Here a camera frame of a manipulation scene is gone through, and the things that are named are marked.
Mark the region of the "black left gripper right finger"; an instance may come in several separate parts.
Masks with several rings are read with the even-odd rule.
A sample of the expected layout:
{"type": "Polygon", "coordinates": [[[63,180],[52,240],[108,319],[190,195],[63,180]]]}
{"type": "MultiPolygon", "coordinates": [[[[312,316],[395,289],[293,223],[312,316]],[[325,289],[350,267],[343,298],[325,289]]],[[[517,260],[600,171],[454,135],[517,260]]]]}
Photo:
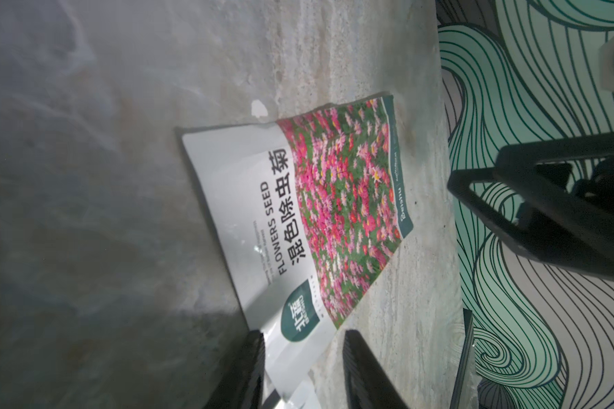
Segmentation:
{"type": "Polygon", "coordinates": [[[349,408],[407,408],[362,334],[347,330],[343,346],[349,408]]]}

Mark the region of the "red flower seed packet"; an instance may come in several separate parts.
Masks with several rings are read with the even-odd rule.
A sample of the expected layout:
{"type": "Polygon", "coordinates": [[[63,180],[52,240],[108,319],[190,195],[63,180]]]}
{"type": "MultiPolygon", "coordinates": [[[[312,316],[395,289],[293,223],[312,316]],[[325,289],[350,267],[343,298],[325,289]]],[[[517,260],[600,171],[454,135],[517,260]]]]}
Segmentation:
{"type": "Polygon", "coordinates": [[[290,397],[413,230],[391,95],[187,133],[265,372],[290,397]]]}

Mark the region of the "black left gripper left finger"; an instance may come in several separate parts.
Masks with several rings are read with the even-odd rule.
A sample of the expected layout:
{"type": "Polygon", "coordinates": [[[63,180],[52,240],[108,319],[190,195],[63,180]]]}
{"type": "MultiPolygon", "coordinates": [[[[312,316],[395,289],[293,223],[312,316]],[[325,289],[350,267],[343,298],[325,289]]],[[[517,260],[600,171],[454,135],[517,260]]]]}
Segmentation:
{"type": "Polygon", "coordinates": [[[247,334],[235,361],[225,373],[204,409],[261,408],[264,390],[265,342],[259,330],[247,334]]]}

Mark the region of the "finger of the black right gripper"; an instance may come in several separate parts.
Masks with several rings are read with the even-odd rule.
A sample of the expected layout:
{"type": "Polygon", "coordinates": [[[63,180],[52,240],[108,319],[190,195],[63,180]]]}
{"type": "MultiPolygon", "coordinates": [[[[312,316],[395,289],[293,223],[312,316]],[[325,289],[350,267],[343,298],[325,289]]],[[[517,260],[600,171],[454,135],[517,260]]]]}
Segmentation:
{"type": "Polygon", "coordinates": [[[491,168],[453,171],[448,190],[517,255],[614,279],[614,132],[505,146],[491,168]],[[516,223],[472,191],[481,182],[522,197],[516,223]]]}

